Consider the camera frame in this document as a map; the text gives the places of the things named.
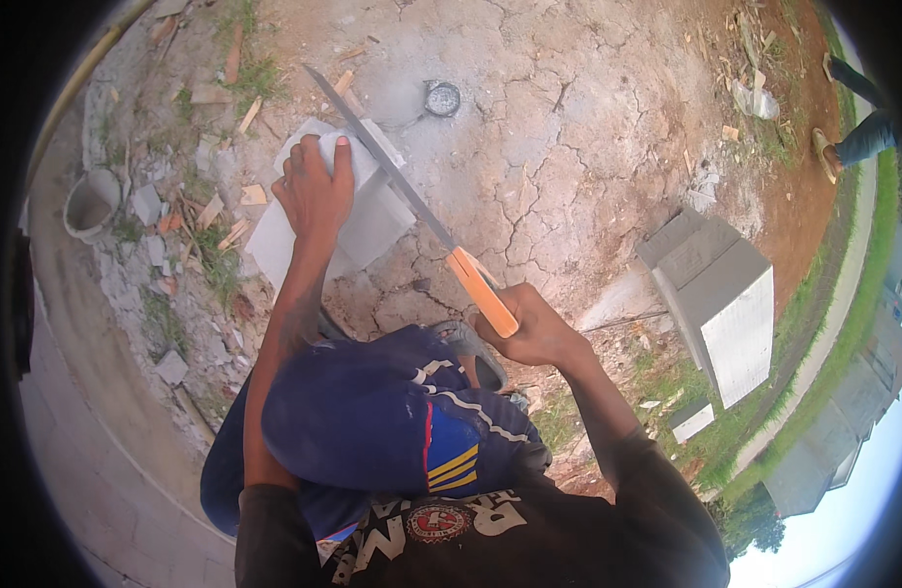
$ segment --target black t-shirt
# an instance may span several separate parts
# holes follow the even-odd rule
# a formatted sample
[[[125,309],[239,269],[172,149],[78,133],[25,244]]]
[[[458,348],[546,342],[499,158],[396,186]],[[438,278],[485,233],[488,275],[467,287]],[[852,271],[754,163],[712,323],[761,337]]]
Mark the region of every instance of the black t-shirt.
[[[380,500],[323,567],[293,490],[245,488],[235,582],[263,586],[724,587],[715,524],[655,441],[614,448],[616,505],[524,478],[461,500]]]

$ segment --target shirt logo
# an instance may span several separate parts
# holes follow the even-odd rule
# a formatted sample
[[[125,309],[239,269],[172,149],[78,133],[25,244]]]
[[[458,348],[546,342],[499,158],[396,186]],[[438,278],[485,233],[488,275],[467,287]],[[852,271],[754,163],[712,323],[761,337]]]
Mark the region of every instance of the shirt logo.
[[[467,531],[470,513],[452,504],[425,504],[409,514],[407,526],[415,541],[440,543]]]

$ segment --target hand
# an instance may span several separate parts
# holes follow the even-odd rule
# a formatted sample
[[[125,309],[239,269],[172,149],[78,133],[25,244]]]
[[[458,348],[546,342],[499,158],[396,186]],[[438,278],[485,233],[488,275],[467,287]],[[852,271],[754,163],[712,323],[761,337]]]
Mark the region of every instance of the hand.
[[[588,340],[568,326],[531,284],[500,290],[497,296],[513,313],[519,330],[504,339],[483,314],[472,315],[470,323],[504,358],[525,365],[553,365],[564,371],[569,363],[591,354]]]
[[[297,239],[336,242],[353,208],[353,166],[349,139],[341,136],[333,153],[333,177],[320,156],[320,137],[304,135],[284,160],[284,177],[271,184]]]

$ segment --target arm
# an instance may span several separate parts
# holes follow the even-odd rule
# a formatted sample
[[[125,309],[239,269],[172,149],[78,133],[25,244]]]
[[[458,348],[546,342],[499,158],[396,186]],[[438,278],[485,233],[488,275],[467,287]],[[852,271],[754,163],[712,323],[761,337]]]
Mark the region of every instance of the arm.
[[[304,135],[284,160],[284,177],[274,182],[275,195],[297,241],[291,265],[278,293],[268,331],[251,373],[245,403],[245,487],[270,484],[297,488],[297,478],[284,469],[262,437],[262,409],[280,364],[317,338],[320,292],[337,233],[353,205],[353,169],[349,141],[337,140],[333,177],[320,156],[317,135]]]
[[[640,430],[640,421],[601,369],[588,340],[568,326],[535,288],[523,283],[498,295],[513,312],[519,331],[502,339],[484,315],[478,314],[473,318],[477,334],[508,359],[526,365],[551,364],[562,372],[582,414],[601,473],[617,490],[615,449]]]

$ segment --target hand saw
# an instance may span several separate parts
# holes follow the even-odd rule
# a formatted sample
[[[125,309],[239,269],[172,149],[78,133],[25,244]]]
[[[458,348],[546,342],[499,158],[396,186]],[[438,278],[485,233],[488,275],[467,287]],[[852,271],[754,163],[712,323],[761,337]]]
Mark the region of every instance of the hand saw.
[[[389,159],[385,149],[379,146],[374,136],[363,126],[360,119],[353,114],[353,111],[346,105],[345,100],[329,85],[327,79],[307,65],[304,65],[304,69],[315,79],[320,89],[324,90],[327,98],[333,102],[336,109],[346,119],[349,128],[356,133],[363,145],[373,154],[375,161],[389,174],[389,178],[402,191],[402,194],[405,195],[405,198],[408,199],[421,219],[428,224],[428,227],[451,252],[444,260],[451,266],[452,271],[457,276],[457,280],[464,286],[464,290],[467,291],[470,299],[477,305],[480,312],[483,312],[484,316],[487,317],[493,329],[504,339],[512,336],[519,329],[519,323],[516,323],[513,313],[509,312],[494,292],[494,290],[500,288],[500,283],[491,276],[486,267],[481,265],[480,262],[455,242],[447,229],[444,229],[444,226],[441,225],[438,218],[435,218],[431,211],[428,210],[415,188],[412,187],[405,176],[402,175],[402,172]]]

